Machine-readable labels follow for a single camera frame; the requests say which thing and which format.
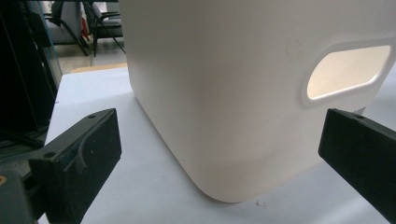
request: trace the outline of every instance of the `black chair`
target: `black chair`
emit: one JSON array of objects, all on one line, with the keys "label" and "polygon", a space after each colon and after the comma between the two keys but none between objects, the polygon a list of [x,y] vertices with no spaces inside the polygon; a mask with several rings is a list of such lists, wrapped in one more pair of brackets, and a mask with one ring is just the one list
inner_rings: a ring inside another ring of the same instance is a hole
[{"label": "black chair", "polygon": [[116,37],[123,37],[119,12],[102,13],[95,3],[83,2],[87,22],[93,35],[93,56],[96,56],[96,46],[99,38],[113,38],[120,49]]},{"label": "black chair", "polygon": [[64,2],[61,18],[46,16],[47,26],[54,45],[77,44],[85,56],[87,43],[81,37],[81,4]]}]

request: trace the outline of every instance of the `white container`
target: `white container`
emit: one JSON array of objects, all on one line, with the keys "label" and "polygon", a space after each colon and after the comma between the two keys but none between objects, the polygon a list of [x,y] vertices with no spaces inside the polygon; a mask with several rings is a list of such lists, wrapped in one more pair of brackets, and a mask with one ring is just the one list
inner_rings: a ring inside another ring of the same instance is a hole
[{"label": "white container", "polygon": [[120,10],[137,99],[192,181],[224,202],[318,163],[327,109],[364,108],[395,62],[392,0],[120,0]]}]

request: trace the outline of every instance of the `table surface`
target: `table surface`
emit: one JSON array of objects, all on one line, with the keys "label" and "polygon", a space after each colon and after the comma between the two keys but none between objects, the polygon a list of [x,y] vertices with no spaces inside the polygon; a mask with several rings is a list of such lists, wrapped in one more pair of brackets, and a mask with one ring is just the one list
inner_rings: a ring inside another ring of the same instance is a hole
[{"label": "table surface", "polygon": [[[393,130],[395,87],[393,69],[363,114]],[[205,196],[138,103],[127,68],[63,76],[47,143],[108,108],[117,108],[122,155],[82,223],[388,223],[325,162],[246,202]]]}]

